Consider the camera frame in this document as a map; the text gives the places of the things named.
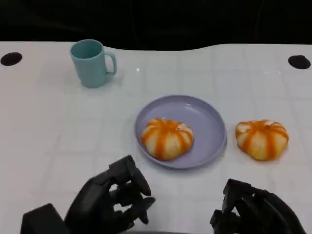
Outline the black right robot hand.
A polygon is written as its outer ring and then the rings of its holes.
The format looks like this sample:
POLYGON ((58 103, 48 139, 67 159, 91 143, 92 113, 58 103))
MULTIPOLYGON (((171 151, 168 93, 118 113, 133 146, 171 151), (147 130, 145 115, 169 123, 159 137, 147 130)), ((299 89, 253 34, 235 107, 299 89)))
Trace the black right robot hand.
POLYGON ((229 179, 221 210, 210 224, 215 234, 305 234, 294 211, 277 195, 229 179))

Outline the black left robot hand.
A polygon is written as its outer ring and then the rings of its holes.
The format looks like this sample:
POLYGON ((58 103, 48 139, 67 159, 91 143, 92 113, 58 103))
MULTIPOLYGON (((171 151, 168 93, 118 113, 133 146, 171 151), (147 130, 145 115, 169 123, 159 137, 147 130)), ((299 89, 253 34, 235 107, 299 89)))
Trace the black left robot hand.
POLYGON ((148 224, 155 198, 131 155, 90 178, 71 204, 64 222, 72 234, 118 234, 148 224))

